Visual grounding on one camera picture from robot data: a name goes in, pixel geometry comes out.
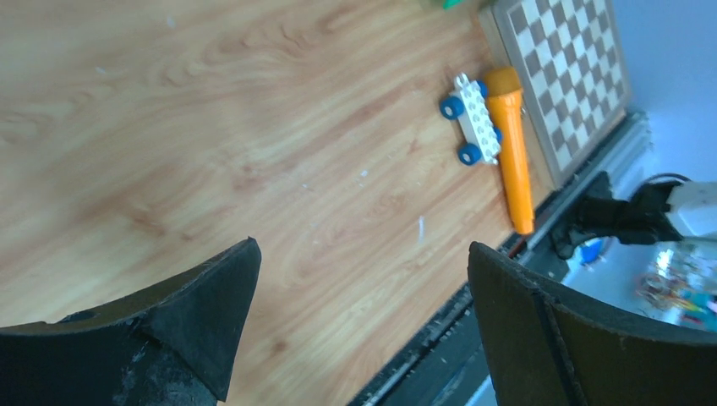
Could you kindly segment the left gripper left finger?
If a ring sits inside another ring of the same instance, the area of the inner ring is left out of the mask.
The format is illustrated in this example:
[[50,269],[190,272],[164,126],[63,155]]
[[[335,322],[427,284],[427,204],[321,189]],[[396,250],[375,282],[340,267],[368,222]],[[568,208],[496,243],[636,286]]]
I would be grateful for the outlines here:
[[225,401],[260,275],[245,239],[186,272],[61,321],[1,330],[4,405]]

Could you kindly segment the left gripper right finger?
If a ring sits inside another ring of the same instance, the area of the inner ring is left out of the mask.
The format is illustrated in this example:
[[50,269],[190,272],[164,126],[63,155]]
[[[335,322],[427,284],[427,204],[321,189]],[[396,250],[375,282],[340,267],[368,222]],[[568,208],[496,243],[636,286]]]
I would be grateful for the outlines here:
[[716,336],[621,310],[474,242],[468,283],[499,405],[713,405]]

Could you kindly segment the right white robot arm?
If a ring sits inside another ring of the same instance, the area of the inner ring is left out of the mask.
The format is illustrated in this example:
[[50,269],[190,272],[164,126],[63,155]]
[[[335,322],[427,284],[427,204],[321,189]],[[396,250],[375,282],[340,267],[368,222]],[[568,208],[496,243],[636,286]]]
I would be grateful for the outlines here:
[[620,200],[612,194],[609,175],[602,172],[550,231],[553,248],[563,260],[598,238],[636,245],[684,240],[715,244],[716,182],[662,173]]

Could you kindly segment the shelf with toys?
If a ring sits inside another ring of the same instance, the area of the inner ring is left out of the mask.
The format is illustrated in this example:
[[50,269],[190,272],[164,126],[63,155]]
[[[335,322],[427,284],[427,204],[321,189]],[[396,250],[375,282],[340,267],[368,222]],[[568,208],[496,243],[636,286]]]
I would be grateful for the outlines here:
[[716,246],[663,243],[637,280],[644,315],[677,326],[716,331]]

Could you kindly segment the white blue toy car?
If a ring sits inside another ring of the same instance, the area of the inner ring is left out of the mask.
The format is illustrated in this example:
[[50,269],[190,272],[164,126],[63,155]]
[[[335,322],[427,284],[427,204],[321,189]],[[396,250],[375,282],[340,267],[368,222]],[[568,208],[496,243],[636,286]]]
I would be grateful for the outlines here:
[[457,75],[453,83],[454,90],[440,101],[439,109],[445,119],[457,122],[463,133],[465,142],[457,150],[459,161],[466,166],[497,165],[502,132],[490,118],[487,85],[465,73]]

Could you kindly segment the orange toy microphone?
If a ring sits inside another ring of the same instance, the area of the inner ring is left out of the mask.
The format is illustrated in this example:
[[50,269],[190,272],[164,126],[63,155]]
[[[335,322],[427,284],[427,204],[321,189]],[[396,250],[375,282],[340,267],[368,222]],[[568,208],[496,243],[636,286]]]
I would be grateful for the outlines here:
[[493,124],[502,134],[499,163],[509,217],[516,233],[534,231],[534,205],[523,135],[523,87],[517,71],[506,66],[486,73],[486,105]]

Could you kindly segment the wooden chessboard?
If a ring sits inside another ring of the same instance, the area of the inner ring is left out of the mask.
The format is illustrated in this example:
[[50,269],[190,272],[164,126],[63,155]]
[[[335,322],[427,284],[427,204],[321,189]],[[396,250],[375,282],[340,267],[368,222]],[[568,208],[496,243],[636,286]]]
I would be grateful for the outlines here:
[[631,96],[613,4],[491,1],[488,9],[561,187],[616,126]]

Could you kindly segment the green plastic bin organizer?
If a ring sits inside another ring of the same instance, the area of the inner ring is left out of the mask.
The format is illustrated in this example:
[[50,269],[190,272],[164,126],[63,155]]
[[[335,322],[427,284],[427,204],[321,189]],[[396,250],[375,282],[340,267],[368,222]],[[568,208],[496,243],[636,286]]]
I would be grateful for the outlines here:
[[441,5],[444,10],[447,10],[447,9],[456,7],[458,4],[461,4],[462,2],[463,2],[463,0],[443,0]]

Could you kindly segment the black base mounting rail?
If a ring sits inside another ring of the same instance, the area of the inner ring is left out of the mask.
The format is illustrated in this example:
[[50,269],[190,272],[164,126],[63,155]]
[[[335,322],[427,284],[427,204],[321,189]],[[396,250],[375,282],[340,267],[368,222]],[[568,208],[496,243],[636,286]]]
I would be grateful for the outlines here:
[[[600,142],[573,180],[549,195],[538,209],[533,237],[513,234],[498,248],[519,264],[557,282],[569,282],[587,264],[601,258],[596,244],[586,243],[563,259],[550,233],[566,220],[569,206],[589,188],[630,184],[627,173],[640,168],[651,146],[649,118],[628,113]],[[489,385],[489,372],[468,285],[463,285],[433,317],[351,400],[352,405],[476,404]]]

